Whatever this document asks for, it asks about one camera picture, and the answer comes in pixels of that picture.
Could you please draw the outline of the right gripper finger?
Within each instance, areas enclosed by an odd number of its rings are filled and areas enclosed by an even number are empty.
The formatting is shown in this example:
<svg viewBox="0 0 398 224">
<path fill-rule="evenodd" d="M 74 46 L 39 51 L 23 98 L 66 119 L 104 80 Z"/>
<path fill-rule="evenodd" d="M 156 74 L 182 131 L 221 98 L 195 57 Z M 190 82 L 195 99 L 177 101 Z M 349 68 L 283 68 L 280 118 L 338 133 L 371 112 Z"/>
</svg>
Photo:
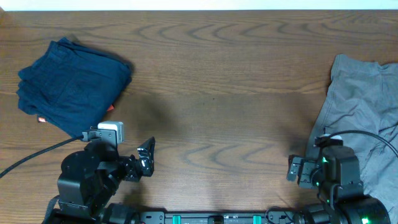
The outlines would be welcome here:
<svg viewBox="0 0 398 224">
<path fill-rule="evenodd" d="M 314 160 L 303 160 L 300 163 L 298 172 L 298 186 L 303 189 L 314 189 L 315 184 L 312 180 L 312 173 L 317 168 L 317 163 Z"/>
<path fill-rule="evenodd" d="M 288 159 L 289 168 L 286 179 L 293 182 L 299 175 L 303 164 L 303 158 L 297 155 L 290 155 Z"/>
</svg>

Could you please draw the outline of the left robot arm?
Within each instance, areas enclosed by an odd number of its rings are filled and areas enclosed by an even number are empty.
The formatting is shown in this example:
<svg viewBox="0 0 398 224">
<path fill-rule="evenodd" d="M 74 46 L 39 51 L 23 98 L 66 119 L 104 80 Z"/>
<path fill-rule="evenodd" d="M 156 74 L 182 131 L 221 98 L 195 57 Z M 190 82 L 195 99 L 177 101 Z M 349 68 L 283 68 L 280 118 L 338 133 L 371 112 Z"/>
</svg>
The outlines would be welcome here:
<svg viewBox="0 0 398 224">
<path fill-rule="evenodd" d="M 110 203 L 121 182 L 138 182 L 154 173 L 155 138 L 141 144 L 137 157 L 120 156 L 110 142 L 94 140 L 62 161 L 59 194 L 48 204 L 44 223 L 140 223 L 139 212 Z"/>
</svg>

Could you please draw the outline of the red folded garment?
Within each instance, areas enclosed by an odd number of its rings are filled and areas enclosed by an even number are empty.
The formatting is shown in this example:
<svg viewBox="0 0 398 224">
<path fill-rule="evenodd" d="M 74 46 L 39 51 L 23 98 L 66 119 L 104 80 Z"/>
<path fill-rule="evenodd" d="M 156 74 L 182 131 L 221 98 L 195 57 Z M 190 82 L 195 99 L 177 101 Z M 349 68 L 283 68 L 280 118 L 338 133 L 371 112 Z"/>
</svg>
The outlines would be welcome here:
<svg viewBox="0 0 398 224">
<path fill-rule="evenodd" d="M 113 109 L 114 109 L 114 105 L 111 105 L 111 106 L 107 109 L 107 112 L 112 111 Z M 37 116 L 37 121 L 38 121 L 39 123 L 47 123 L 47 122 L 48 122 L 46 118 L 44 118 L 43 116 L 40 116 L 40 115 Z"/>
</svg>

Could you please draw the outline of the navy blue shorts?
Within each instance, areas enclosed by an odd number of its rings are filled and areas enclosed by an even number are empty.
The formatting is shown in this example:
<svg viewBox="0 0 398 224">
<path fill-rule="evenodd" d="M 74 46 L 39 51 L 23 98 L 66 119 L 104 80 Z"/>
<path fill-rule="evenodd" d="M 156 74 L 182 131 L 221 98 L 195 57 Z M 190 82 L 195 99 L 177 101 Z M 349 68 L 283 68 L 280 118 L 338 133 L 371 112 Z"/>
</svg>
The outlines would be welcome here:
<svg viewBox="0 0 398 224">
<path fill-rule="evenodd" d="M 46 53 L 18 76 L 19 109 L 43 117 L 74 138 L 103 119 L 130 84 L 132 67 L 62 38 L 52 41 Z"/>
</svg>

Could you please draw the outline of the grey shorts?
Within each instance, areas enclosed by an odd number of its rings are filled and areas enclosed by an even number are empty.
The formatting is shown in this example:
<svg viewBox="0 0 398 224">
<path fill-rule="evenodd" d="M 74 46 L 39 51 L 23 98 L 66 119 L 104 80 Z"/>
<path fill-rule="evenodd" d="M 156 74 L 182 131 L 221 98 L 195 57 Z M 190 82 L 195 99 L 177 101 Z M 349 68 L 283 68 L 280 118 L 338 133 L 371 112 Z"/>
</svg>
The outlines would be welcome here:
<svg viewBox="0 0 398 224">
<path fill-rule="evenodd" d="M 397 223 L 397 156 L 367 133 L 397 146 L 397 64 L 362 62 L 339 54 L 331 68 L 325 102 L 308 139 L 305 155 L 316 157 L 315 138 L 343 131 L 345 146 L 359 160 L 364 192 L 379 199 Z"/>
</svg>

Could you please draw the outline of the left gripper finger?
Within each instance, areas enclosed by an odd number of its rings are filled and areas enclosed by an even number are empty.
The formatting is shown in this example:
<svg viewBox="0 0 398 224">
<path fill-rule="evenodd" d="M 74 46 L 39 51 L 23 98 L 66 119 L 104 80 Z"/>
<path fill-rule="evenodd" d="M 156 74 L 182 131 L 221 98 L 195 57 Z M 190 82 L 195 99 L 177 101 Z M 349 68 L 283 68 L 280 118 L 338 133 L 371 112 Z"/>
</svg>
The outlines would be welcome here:
<svg viewBox="0 0 398 224">
<path fill-rule="evenodd" d="M 154 149 L 155 137 L 149 138 L 137 148 L 143 176 L 151 177 L 154 173 Z"/>
<path fill-rule="evenodd" d="M 125 181 L 139 182 L 141 177 L 144 175 L 142 171 L 142 162 L 140 159 L 136 159 L 135 157 L 125 157 L 124 168 L 126 171 L 126 175 L 124 177 Z"/>
</svg>

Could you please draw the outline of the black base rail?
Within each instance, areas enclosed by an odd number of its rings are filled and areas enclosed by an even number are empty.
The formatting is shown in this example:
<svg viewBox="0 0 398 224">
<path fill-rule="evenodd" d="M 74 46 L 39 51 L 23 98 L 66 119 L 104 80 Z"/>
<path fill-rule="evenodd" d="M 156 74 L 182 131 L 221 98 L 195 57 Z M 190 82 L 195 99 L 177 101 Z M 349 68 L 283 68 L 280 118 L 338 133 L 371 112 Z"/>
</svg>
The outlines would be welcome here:
<svg viewBox="0 0 398 224">
<path fill-rule="evenodd" d="M 111 209 L 132 212 L 131 223 L 144 224 L 290 224 L 295 210 L 272 207 L 265 212 L 167 212 L 160 209 L 140 212 L 133 207 L 111 203 Z"/>
</svg>

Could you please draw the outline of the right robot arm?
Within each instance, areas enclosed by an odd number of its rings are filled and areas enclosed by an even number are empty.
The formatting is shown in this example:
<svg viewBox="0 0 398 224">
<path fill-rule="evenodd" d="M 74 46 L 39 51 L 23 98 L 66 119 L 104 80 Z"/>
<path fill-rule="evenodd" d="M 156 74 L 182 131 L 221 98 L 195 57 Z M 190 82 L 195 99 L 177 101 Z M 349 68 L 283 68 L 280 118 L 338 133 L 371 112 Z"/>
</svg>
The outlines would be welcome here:
<svg viewBox="0 0 398 224">
<path fill-rule="evenodd" d="M 295 212 L 294 223 L 391 223 L 382 202 L 364 193 L 359 161 L 349 147 L 324 147 L 317 159 L 289 156 L 287 180 L 296 180 L 305 189 L 318 190 L 320 200 L 319 204 Z"/>
</svg>

